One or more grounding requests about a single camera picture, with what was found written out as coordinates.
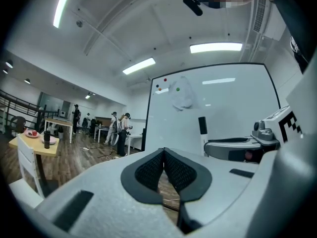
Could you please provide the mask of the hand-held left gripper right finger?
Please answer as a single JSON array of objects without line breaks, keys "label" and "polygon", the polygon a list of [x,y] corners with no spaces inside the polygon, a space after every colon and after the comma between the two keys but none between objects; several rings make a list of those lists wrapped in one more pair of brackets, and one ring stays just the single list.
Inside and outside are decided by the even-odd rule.
[{"label": "hand-held left gripper right finger", "polygon": [[178,226],[162,220],[164,235],[235,235],[235,227],[220,218],[250,182],[231,170],[255,173],[258,166],[202,157],[164,148],[164,170],[180,197]]}]

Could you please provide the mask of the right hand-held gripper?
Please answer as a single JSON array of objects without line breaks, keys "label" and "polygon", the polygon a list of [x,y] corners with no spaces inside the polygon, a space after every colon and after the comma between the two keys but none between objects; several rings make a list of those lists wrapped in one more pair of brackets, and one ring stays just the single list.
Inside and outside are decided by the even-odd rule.
[{"label": "right hand-held gripper", "polygon": [[299,138],[302,131],[291,107],[286,105],[263,120],[254,123],[252,137],[210,139],[205,153],[220,160],[243,162],[247,151],[279,149],[287,141]]}]

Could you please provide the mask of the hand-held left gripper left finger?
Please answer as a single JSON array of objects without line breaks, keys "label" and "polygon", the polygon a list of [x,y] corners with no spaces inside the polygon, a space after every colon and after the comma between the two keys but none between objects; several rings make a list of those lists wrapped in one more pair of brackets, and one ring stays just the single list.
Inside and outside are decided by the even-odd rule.
[{"label": "hand-held left gripper left finger", "polygon": [[158,193],[162,150],[88,168],[46,198],[34,222],[49,238],[183,238]]}]

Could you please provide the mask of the large whiteboard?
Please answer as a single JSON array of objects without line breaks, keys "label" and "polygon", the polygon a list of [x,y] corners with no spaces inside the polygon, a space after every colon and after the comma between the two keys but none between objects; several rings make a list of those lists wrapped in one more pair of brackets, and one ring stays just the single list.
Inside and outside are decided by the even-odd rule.
[{"label": "large whiteboard", "polygon": [[[171,106],[168,87],[182,75],[195,82],[200,109],[177,112]],[[206,117],[208,139],[243,137],[279,108],[274,82],[262,63],[224,63],[163,75],[153,79],[145,150],[167,147],[200,155],[199,117]]]}]

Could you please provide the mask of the black thin metal pole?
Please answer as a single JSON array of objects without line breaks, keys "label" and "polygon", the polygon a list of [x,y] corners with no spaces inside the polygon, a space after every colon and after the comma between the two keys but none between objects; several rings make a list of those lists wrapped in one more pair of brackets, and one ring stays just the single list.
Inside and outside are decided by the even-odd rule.
[{"label": "black thin metal pole", "polygon": [[147,107],[147,115],[146,115],[146,124],[145,128],[142,132],[142,143],[141,143],[141,151],[145,151],[146,148],[146,135],[147,135],[147,127],[148,127],[148,119],[149,119],[149,109],[150,109],[150,102],[151,102],[151,95],[152,95],[152,86],[153,80],[151,81],[150,91],[149,91],[149,99],[148,99],[148,107]]}]

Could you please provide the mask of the crumpled white paper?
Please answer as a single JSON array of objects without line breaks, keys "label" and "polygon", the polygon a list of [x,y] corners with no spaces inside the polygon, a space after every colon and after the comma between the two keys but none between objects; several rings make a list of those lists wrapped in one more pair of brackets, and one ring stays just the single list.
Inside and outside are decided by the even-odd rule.
[{"label": "crumpled white paper", "polygon": [[168,96],[171,106],[177,112],[201,108],[196,84],[187,76],[177,76],[172,80],[168,87]]}]

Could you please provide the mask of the white desk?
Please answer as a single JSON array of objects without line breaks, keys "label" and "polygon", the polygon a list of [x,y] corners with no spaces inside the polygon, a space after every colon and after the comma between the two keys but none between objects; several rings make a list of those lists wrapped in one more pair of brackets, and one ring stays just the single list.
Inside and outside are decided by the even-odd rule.
[{"label": "white desk", "polygon": [[130,148],[131,148],[131,142],[133,139],[142,139],[143,138],[143,134],[140,133],[140,134],[137,134],[137,133],[134,133],[134,134],[128,134],[128,150],[127,150],[127,155],[130,155]]}]

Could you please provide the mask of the small white table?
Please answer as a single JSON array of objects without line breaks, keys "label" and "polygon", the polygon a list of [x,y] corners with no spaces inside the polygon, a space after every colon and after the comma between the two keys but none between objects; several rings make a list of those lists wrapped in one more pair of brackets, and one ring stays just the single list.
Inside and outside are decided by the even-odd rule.
[{"label": "small white table", "polygon": [[101,131],[109,131],[109,128],[105,127],[105,126],[96,126],[95,127],[94,139],[97,140],[98,143],[100,142]]}]

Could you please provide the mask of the yellow wooden table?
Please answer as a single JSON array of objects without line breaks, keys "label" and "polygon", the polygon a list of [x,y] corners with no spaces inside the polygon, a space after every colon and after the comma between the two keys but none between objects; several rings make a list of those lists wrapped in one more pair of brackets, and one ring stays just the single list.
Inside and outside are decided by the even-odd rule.
[{"label": "yellow wooden table", "polygon": [[55,137],[51,137],[55,141],[55,144],[50,145],[49,149],[44,147],[44,143],[42,142],[42,135],[39,135],[37,138],[28,137],[27,135],[19,134],[22,140],[30,147],[33,148],[34,153],[42,156],[55,157],[57,154],[57,147],[59,144],[59,139]]}]

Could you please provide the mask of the black tumbler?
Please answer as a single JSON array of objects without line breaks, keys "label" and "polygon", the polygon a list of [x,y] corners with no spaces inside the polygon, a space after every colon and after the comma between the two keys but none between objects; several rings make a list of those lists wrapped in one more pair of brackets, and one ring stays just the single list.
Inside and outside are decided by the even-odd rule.
[{"label": "black tumbler", "polygon": [[45,149],[50,148],[50,139],[51,139],[50,131],[49,130],[44,131],[43,142],[44,142]]}]

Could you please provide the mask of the wooden table with white legs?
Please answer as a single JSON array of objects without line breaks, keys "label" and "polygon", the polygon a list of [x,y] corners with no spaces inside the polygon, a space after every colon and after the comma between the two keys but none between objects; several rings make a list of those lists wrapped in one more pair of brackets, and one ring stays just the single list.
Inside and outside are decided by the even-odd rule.
[{"label": "wooden table with white legs", "polygon": [[73,133],[73,124],[69,121],[63,121],[63,120],[59,120],[59,119],[54,119],[54,118],[45,118],[45,129],[47,130],[47,123],[52,123],[52,124],[56,124],[56,125],[61,125],[61,126],[66,126],[69,127],[69,143],[72,143],[72,133]]}]

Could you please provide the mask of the ceiling light panel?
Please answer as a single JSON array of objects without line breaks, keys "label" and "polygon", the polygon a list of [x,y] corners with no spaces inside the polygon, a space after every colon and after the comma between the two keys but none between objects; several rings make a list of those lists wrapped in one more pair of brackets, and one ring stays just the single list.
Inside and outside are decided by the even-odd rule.
[{"label": "ceiling light panel", "polygon": [[214,51],[241,51],[242,43],[231,43],[231,42],[221,42],[221,43],[205,43],[190,46],[190,52],[203,53],[203,52],[214,52]]},{"label": "ceiling light panel", "polygon": [[148,66],[152,66],[152,65],[154,65],[154,64],[156,64],[156,61],[154,60],[154,58],[149,58],[149,59],[146,59],[146,60],[144,60],[144,61],[141,61],[141,62],[139,62],[139,63],[137,63],[137,64],[135,64],[135,65],[133,65],[133,66],[131,66],[131,67],[126,68],[126,69],[123,71],[123,73],[124,73],[125,75],[129,75],[129,74],[131,74],[131,73],[134,73],[134,72],[136,72],[136,71],[138,71],[138,70],[141,70],[141,69],[143,69],[143,68],[146,68],[146,67],[148,67]]},{"label": "ceiling light panel", "polygon": [[67,0],[58,0],[54,18],[53,18],[53,26],[55,28],[59,28],[60,20],[61,20],[66,3],[67,3]]}]

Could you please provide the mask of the black stair railing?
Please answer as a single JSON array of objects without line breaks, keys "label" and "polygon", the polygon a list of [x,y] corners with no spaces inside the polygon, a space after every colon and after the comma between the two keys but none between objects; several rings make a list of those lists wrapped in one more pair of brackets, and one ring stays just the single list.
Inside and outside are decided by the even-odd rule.
[{"label": "black stair railing", "polygon": [[60,108],[50,111],[47,110],[47,105],[42,108],[0,90],[0,129],[3,133],[6,126],[11,126],[13,117],[24,117],[25,128],[42,132],[45,119],[57,117],[59,111]]}]

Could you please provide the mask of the white air conditioner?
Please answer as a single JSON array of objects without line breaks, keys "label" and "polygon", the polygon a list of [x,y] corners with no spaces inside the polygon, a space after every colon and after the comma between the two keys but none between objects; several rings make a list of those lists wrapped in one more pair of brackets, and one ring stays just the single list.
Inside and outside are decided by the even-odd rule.
[{"label": "white air conditioner", "polygon": [[268,3],[266,0],[257,0],[256,3],[256,14],[253,24],[253,31],[257,33],[263,33],[264,25],[268,13]]}]

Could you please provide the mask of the black table pedestal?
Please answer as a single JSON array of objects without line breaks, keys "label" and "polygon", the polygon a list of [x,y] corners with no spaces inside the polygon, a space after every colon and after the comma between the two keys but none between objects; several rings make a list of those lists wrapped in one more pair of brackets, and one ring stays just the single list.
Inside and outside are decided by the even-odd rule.
[{"label": "black table pedestal", "polygon": [[36,154],[36,161],[37,161],[37,166],[39,169],[41,187],[43,190],[48,190],[49,187],[48,187],[48,182],[47,182],[46,177],[45,177],[41,155]]}]

